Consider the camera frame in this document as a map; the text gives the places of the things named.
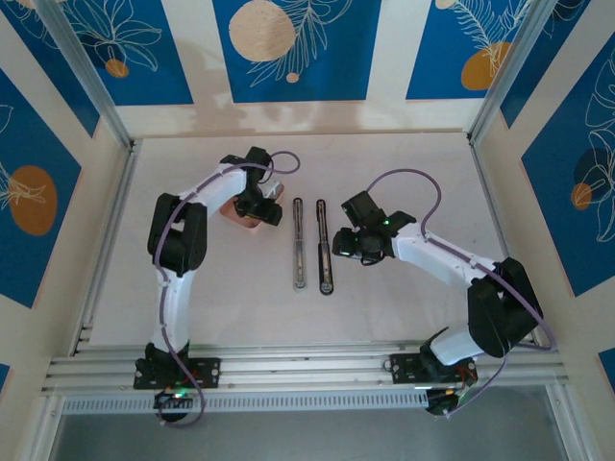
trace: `ventilation grille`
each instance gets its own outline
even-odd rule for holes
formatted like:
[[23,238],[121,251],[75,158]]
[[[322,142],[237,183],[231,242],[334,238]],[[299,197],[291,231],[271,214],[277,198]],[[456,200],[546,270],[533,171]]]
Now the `ventilation grille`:
[[[428,406],[425,391],[345,391],[287,392],[206,395],[209,413],[255,411],[361,410],[383,408],[422,408]],[[153,396],[71,397],[64,403],[64,415],[143,414],[153,413]],[[199,400],[189,400],[183,407],[165,413],[198,411]]]

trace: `leaf line drawing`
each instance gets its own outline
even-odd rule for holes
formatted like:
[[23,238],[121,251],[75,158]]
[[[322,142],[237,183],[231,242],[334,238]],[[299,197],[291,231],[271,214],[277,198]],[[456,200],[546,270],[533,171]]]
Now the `leaf line drawing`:
[[555,24],[559,21],[574,21],[581,11],[582,6],[585,4],[585,1],[586,0],[559,0],[553,8],[547,23],[543,27],[543,32],[549,36],[549,38],[553,38]]
[[508,49],[508,40],[528,15],[533,0],[518,0],[516,6],[508,0],[500,15],[493,11],[491,0],[443,1],[447,9],[456,13],[461,31],[470,36],[475,48],[489,58],[489,73],[491,77],[495,76]]
[[[11,106],[0,105],[0,134],[11,123],[13,109]],[[15,180],[4,168],[2,162],[0,162],[0,210],[6,208],[11,202],[17,205],[21,199],[33,200],[44,204],[45,198],[41,197],[43,190],[45,190],[45,186],[29,187]]]
[[253,0],[244,5],[242,9],[245,9],[246,14],[250,13],[248,9],[251,7],[266,7],[265,3],[269,4],[268,10],[280,10],[277,17],[271,16],[272,22],[278,22],[271,25],[263,23],[263,28],[271,27],[275,31],[285,21],[292,24],[292,36],[286,38],[289,46],[282,56],[267,61],[252,61],[252,68],[247,72],[254,75],[250,87],[270,77],[275,81],[286,77],[290,83],[296,83],[309,65],[318,59],[319,53],[327,51],[329,41],[326,26],[343,16],[353,3],[353,0],[343,1],[340,9],[334,8],[336,4],[341,5],[340,0],[280,0],[279,4],[272,0]]
[[584,174],[576,178],[572,200],[579,210],[597,206],[596,241],[604,243],[615,238],[615,49],[594,84],[585,125],[592,147],[578,162]]
[[[31,35],[57,48],[33,9],[16,0],[3,1],[12,4],[11,11]],[[133,0],[65,0],[59,5],[94,66],[115,78],[129,75],[129,63],[158,70],[158,60],[148,46],[161,39],[162,29],[133,19]]]

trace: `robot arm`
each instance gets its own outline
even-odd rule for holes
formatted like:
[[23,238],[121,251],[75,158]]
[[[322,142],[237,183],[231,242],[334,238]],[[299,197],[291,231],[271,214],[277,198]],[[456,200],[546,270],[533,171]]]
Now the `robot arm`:
[[[163,230],[171,214],[184,199],[190,197],[188,203],[181,208],[175,219],[175,226],[162,244],[160,266],[164,274],[157,271],[158,305],[164,296],[163,319],[168,344],[186,366],[190,361],[187,356],[190,291],[194,274],[207,252],[208,219],[233,198],[236,198],[234,207],[240,217],[250,216],[273,226],[277,226],[282,219],[282,208],[274,199],[265,197],[258,186],[265,173],[263,169],[243,166],[233,171],[228,170],[242,163],[267,166],[270,162],[271,157],[266,151],[257,147],[253,147],[246,158],[226,156],[216,170],[201,182],[206,185],[188,189],[178,196],[162,194],[157,200],[147,242],[148,252],[154,262]],[[197,363],[189,368],[199,366]],[[162,337],[160,321],[157,322],[152,339],[146,347],[145,359],[139,359],[136,367],[139,373],[135,388],[138,389],[165,388],[182,380],[183,373]]]
[[459,362],[481,353],[503,357],[537,326],[510,293],[479,269],[483,267],[503,277],[542,316],[528,276],[518,261],[507,258],[498,263],[470,254],[425,233],[412,216],[401,211],[387,216],[365,191],[342,208],[354,229],[343,228],[335,235],[335,255],[359,259],[366,266],[387,256],[396,257],[466,293],[468,324],[445,328],[421,348],[420,366],[432,382],[445,382]]

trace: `purple cable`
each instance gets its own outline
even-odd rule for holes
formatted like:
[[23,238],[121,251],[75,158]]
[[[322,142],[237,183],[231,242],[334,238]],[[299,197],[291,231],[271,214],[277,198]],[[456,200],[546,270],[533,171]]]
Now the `purple cable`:
[[[430,218],[432,217],[432,215],[435,213],[435,211],[440,206],[440,203],[442,202],[442,188],[440,187],[440,184],[438,183],[438,181],[436,181],[431,175],[429,175],[428,173],[424,171],[416,170],[414,168],[398,168],[395,170],[387,171],[386,173],[382,173],[375,180],[373,180],[372,183],[369,184],[369,186],[365,190],[369,192],[382,179],[386,178],[387,176],[397,174],[397,173],[413,173],[413,174],[422,176],[423,178],[426,178],[427,180],[431,182],[431,184],[433,184],[433,186],[435,187],[435,192],[436,192],[437,197],[435,200],[435,204],[431,207],[431,209],[428,211],[428,213],[425,215],[425,218],[423,218],[423,221],[421,222],[421,233],[427,239],[427,241],[430,242],[432,245],[435,245],[436,247],[450,253],[451,255],[458,257],[459,259],[465,261],[468,264],[472,264],[472,258],[468,257],[467,255],[464,255],[463,253],[459,252],[455,248],[448,246],[445,243],[439,242],[433,238],[428,237],[427,235],[427,222],[430,220]],[[529,312],[529,315],[531,315],[531,317],[537,322],[537,324],[545,331],[545,333],[547,334],[547,337],[549,338],[549,346],[537,346],[537,345],[532,345],[532,344],[519,344],[518,346],[520,348],[533,349],[533,350],[538,350],[538,351],[554,351],[555,350],[554,334],[551,328],[545,322],[545,320],[538,314],[538,312],[536,312],[536,309],[534,309],[534,307],[523,296],[521,296],[521,293],[519,293],[513,286],[510,285],[510,283],[508,283],[498,274],[487,269],[480,263],[477,263],[476,267],[481,272],[486,274],[488,277],[495,280],[504,290],[510,293],[526,309],[526,311]],[[489,387],[489,385],[493,382],[493,380],[500,375],[500,373],[506,366],[507,360],[508,360],[508,357],[505,355],[504,361],[502,362],[502,365],[500,366],[498,371],[492,377],[490,377],[487,380],[487,382],[484,383],[484,385],[479,389],[479,391],[472,398],[466,401],[463,405],[457,407],[455,410],[448,413],[447,417],[450,417],[451,415],[459,411],[461,408],[466,406],[468,403],[470,403],[472,400],[480,396],[480,394],[482,394],[487,389],[487,387]]]
[[[168,236],[169,232],[171,231],[171,227],[173,226],[173,223],[175,222],[175,218],[177,218],[177,216],[180,214],[180,211],[182,211],[182,208],[190,200],[192,200],[196,196],[197,193],[201,192],[205,187],[210,185],[212,182],[214,182],[218,178],[221,178],[222,176],[226,175],[227,173],[231,173],[233,170],[238,170],[240,168],[244,168],[246,166],[250,166],[250,167],[253,167],[253,168],[257,168],[259,170],[265,170],[265,171],[270,171],[271,173],[277,173],[279,175],[291,175],[291,174],[295,173],[297,170],[299,170],[299,168],[301,167],[301,160],[299,159],[299,157],[296,154],[294,154],[294,153],[292,153],[290,151],[279,151],[279,152],[276,152],[275,154],[271,155],[271,158],[273,158],[275,156],[278,156],[278,155],[281,155],[281,154],[286,154],[288,156],[293,157],[295,160],[297,160],[297,166],[295,166],[295,168],[293,168],[292,170],[284,171],[284,170],[276,170],[274,168],[270,168],[269,166],[263,166],[263,165],[260,165],[258,163],[252,163],[252,162],[245,162],[245,163],[240,163],[238,165],[233,165],[233,166],[230,166],[229,168],[226,168],[226,169],[222,170],[221,173],[217,173],[217,174],[215,174],[213,176],[210,176],[206,180],[204,180],[201,184],[199,184],[196,187],[196,191],[195,192],[189,193],[180,202],[180,204],[177,205],[177,207],[171,213],[171,216],[169,217],[168,221],[166,222],[166,225],[164,226],[164,229],[162,230],[162,234],[160,236],[160,241],[159,241],[158,246],[156,247],[156,252],[154,254],[154,265],[156,266],[156,269],[158,269],[158,271],[162,275],[162,279],[164,280],[165,283],[169,282],[169,277],[166,275],[166,272],[164,271],[164,268],[160,265],[160,255],[162,253],[162,247],[164,246],[164,242],[166,240],[166,237]],[[177,355],[177,352],[173,349],[173,346],[171,345],[171,342],[169,341],[169,337],[168,337],[168,335],[166,333],[166,324],[164,323],[164,303],[165,303],[165,300],[166,300],[166,290],[167,290],[167,287],[163,286],[162,287],[162,291],[160,293],[159,321],[160,321],[160,325],[161,325],[160,333],[161,333],[161,336],[162,336],[162,340],[164,341],[164,344],[166,345],[166,348],[169,349],[169,353],[171,354],[171,356],[173,357],[175,362],[178,364],[180,369],[184,372],[184,374],[190,380],[190,382],[192,383],[194,388],[197,390],[197,392],[199,394],[199,401],[201,403],[201,409],[199,411],[198,416],[194,420],[192,420],[192,421],[190,421],[188,423],[177,424],[177,423],[170,423],[170,422],[164,421],[161,418],[161,412],[162,412],[162,409],[164,407],[164,404],[163,404],[160,407],[160,409],[159,409],[158,417],[159,417],[160,422],[162,423],[162,425],[166,425],[168,427],[173,427],[173,428],[185,428],[185,427],[191,427],[191,426],[197,424],[199,422],[199,420],[201,420],[201,418],[203,417],[203,414],[205,413],[205,395],[203,394],[203,389],[201,388],[201,386],[197,382],[196,378],[192,375],[192,372],[189,371],[189,369],[186,367],[186,365],[182,362],[181,358]]]

